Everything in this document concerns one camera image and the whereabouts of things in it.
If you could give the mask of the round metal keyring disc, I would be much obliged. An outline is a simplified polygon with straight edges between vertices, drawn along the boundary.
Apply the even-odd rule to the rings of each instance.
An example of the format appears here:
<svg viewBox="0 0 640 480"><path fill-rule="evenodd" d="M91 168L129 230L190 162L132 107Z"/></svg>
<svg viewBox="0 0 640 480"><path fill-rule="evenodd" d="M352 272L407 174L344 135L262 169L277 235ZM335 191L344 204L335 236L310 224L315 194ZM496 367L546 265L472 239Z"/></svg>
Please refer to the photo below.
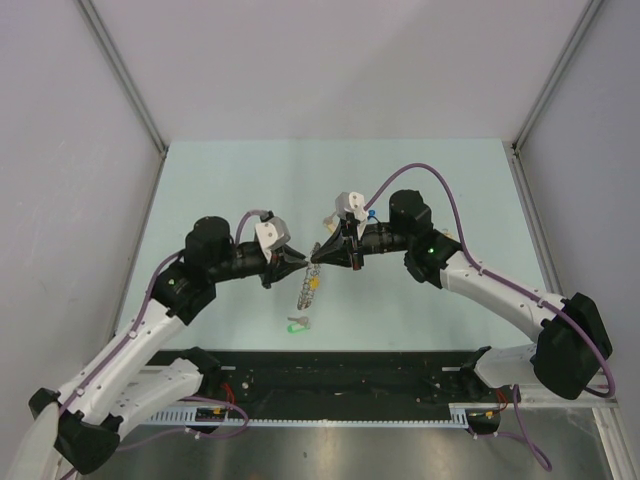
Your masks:
<svg viewBox="0 0 640 480"><path fill-rule="evenodd" d="M320 285L321 265L308 261L305 277L297 300L297 309L306 310L311 307L315 293Z"/></svg>

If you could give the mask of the key with green tag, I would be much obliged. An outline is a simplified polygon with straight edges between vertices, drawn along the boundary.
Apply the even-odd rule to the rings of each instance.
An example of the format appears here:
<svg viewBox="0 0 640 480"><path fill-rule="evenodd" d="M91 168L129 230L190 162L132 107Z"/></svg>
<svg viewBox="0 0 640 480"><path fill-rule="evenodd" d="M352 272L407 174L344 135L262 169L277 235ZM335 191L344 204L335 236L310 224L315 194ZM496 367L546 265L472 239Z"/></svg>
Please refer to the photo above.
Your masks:
<svg viewBox="0 0 640 480"><path fill-rule="evenodd" d="M289 322L287 332L290 334L301 333L311 328L310 319L307 316L288 317L287 320Z"/></svg>

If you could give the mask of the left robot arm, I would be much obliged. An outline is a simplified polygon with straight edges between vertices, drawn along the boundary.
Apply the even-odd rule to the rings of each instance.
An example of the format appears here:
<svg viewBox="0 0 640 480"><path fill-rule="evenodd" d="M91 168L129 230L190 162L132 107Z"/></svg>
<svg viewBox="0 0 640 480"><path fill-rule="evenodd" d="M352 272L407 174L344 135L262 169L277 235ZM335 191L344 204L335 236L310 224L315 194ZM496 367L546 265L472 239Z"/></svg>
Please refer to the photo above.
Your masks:
<svg viewBox="0 0 640 480"><path fill-rule="evenodd" d="M125 436L156 412L188 397L207 400L221 391L220 362L199 347L179 354L152 380L133 385L139 371L214 301L218 284L259 277L263 287L306 267L288 244L285 222L261 215L253 240L235 243L229 223L217 216L195 222L182 250L154 271L137 316L72 380L41 388L29 407L34 417L58 409L53 447L73 473L101 467Z"/></svg>

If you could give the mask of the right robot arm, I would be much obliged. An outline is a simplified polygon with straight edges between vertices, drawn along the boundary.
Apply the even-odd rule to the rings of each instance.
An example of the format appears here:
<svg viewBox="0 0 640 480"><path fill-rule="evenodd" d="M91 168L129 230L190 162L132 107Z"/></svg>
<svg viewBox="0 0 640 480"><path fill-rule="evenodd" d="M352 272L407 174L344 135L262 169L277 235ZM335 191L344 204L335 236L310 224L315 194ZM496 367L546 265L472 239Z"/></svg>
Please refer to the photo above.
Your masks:
<svg viewBox="0 0 640 480"><path fill-rule="evenodd" d="M484 401L497 388L540 384L575 400L613 348L595 302L576 293L570 298L533 289L472 263L460 242L434 228L431 210L416 190L399 190L389 200L389 219L368 224L361 194L336 200L339 223L312 255L315 264L359 270L369 255L401 252L419 283L466 297L507 320L530 344L483 347L464 365L463 393Z"/></svg>

